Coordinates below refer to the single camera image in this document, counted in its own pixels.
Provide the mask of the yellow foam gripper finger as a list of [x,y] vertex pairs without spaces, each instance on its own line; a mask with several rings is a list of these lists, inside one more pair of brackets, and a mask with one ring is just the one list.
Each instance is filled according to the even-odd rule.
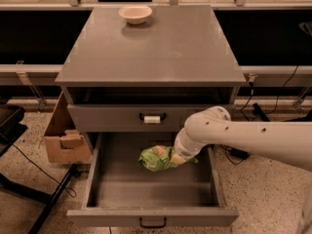
[[185,163],[185,160],[182,157],[180,157],[178,154],[173,153],[171,155],[170,162],[175,164],[175,165],[182,165]]

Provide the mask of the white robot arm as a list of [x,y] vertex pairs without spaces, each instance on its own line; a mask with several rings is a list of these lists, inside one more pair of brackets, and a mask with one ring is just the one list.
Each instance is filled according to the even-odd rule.
[[204,146],[218,144],[312,172],[311,122],[233,121],[222,106],[190,115],[175,137],[179,164],[194,158]]

